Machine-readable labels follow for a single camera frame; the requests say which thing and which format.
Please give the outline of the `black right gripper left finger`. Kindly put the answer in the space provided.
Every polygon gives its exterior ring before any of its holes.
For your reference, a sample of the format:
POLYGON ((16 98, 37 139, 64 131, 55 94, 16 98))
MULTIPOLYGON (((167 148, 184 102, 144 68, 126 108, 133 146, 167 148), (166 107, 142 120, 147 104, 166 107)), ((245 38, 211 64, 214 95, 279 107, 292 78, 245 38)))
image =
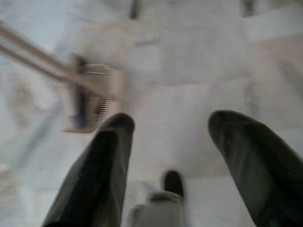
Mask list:
POLYGON ((121 225, 135 123, 108 118, 69 169, 42 223, 44 227, 121 225))

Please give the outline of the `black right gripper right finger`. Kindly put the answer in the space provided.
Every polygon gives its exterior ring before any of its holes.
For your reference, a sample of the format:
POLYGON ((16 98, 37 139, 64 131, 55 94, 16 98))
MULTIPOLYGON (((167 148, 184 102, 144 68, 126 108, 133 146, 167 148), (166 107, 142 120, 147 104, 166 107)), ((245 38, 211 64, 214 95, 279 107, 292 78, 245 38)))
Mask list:
POLYGON ((254 224, 302 226, 302 158, 265 124, 236 111, 212 112, 208 131, 254 224))

